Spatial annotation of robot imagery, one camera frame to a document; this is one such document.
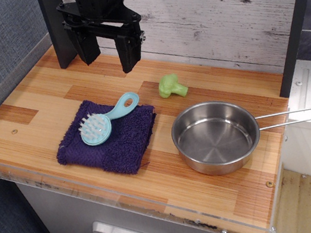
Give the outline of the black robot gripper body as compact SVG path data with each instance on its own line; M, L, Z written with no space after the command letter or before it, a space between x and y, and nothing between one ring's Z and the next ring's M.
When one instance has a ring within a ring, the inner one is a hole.
M138 36L143 42L145 33L139 22L141 16L124 5L124 0L75 0L57 6L64 25L85 28L97 37L113 39L118 36Z

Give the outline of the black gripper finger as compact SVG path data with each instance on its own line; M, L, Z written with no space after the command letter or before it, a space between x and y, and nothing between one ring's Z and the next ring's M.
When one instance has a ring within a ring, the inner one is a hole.
M123 72L129 73L141 59L141 40L138 36L118 36L115 44Z
M81 60L90 65L101 53L97 38L85 28L64 25L64 29Z

